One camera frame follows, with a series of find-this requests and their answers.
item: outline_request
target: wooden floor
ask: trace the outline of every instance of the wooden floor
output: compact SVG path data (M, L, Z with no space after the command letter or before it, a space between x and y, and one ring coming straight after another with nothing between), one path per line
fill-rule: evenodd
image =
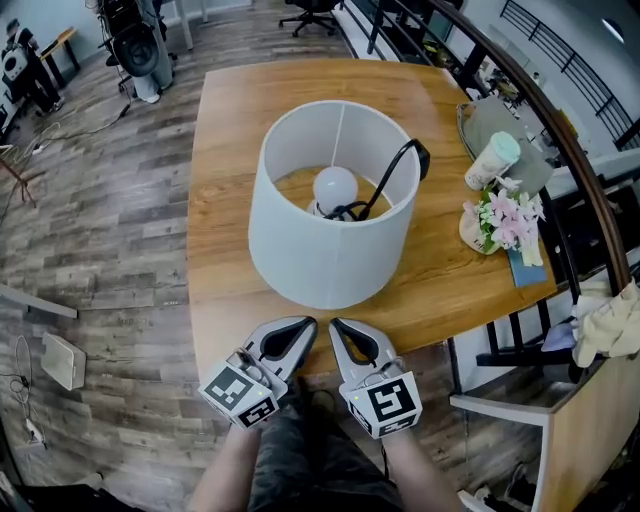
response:
M227 425L198 397L186 281L186 215L191 146L206 71L277 59L349 57L340 35L308 27L297 39L277 20L299 10L281 0L192 24L187 53L178 29L169 49L180 57L175 84L157 105L134 102L128 115L99 134L51 143L25 175L33 209L19 194L0 227L0 280L80 310L75 320L25 316L0 306L0 373L16 371L14 347L23 334L33 356L32 416L48 449L27 446L22 407L0 378L2 421L19 468L30 484L68 484L99 470L106 487L148 511L181 511ZM40 121L18 121L10 142L25 146L54 121L57 136L92 131L126 104L106 55L84 66L64 94L67 103ZM17 164L18 168L25 162ZM13 186L0 175L0 207ZM85 387L67 392L43 374L45 330L88 355ZM504 478L539 449L539 432L448 405L452 383L445 345L410 355L424 413L422 444L459 488ZM23 367L26 359L21 359ZM335 389L337 374L315 378ZM378 447L343 411L345 429L379 461Z

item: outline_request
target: black office chair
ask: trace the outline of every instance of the black office chair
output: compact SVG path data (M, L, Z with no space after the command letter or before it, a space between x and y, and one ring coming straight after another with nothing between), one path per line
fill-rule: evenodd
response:
M285 0L286 4L295 4L305 11L300 16L296 16L295 18L286 18L284 20L280 20L278 26L282 28L284 27L285 22L300 21L300 25L298 25L298 27L291 34L293 37L298 37L298 32L300 32L300 29L309 25L310 23L315 23L326 28L328 30L327 34L332 36L336 33L336 29L334 27L334 25L338 24L336 19L329 16L316 16L316 13L331 12L339 1L340 0Z

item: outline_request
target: blue card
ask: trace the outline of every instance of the blue card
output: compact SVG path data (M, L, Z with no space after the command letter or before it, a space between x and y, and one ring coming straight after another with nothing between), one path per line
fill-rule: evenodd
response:
M547 280L547 271L543 267L525 267L522 262L522 253L515 250L508 250L509 263L513 282L518 288L536 283L544 283Z

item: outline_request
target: gray shorts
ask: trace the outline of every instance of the gray shorts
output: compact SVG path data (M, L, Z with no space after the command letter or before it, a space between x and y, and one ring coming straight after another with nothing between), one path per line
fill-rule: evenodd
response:
M251 512L323 494L375 497L402 510L395 485L331 418L299 395L289 393L282 405L263 429Z

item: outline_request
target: white lamp shade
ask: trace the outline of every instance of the white lamp shade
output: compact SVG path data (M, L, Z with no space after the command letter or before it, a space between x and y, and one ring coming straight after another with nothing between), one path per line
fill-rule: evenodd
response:
M271 127L260 151L249 251L274 290L304 306L340 309L387 284L402 255L420 182L415 151L407 151L384 188L391 208L362 222L316 217L286 199L275 183L299 169L335 165L375 186L409 140L384 114L339 100L302 105Z

